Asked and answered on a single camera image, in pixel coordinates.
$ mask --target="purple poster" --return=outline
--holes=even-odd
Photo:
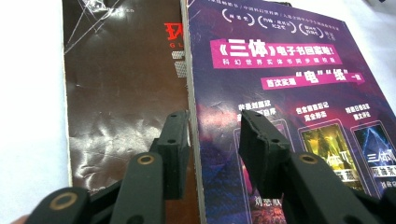
[[[207,223],[286,222],[237,154],[244,109],[347,186],[375,197],[396,187],[396,118],[344,22],[259,0],[190,0],[183,16]]]

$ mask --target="red logo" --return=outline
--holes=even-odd
[[[181,22],[164,23],[166,32],[168,32],[168,40],[174,40],[180,35],[183,36],[183,24]]]

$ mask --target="book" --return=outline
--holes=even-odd
[[[63,0],[70,178],[94,194],[123,179],[166,117],[188,109],[180,4]],[[198,223],[192,156],[166,220]]]
[[[204,222],[286,222],[238,156],[242,110],[347,186],[374,197],[396,187],[396,118],[343,21],[260,0],[189,0],[182,15]]]

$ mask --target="white table surface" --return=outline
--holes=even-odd
[[[396,1],[289,0],[345,21],[396,111]],[[0,13],[0,223],[67,187],[61,0],[6,1]]]

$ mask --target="shiny cover surface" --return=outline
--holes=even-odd
[[[188,108],[181,31],[177,0],[64,0],[73,186],[95,193],[122,179],[167,115]],[[192,157],[187,180],[168,223],[198,222]]]
[[[396,187],[396,118],[344,22],[259,0],[190,0],[186,9],[207,223],[285,222],[280,201],[258,195],[237,155],[242,109],[264,114],[294,151],[318,154],[346,185],[373,196]]]

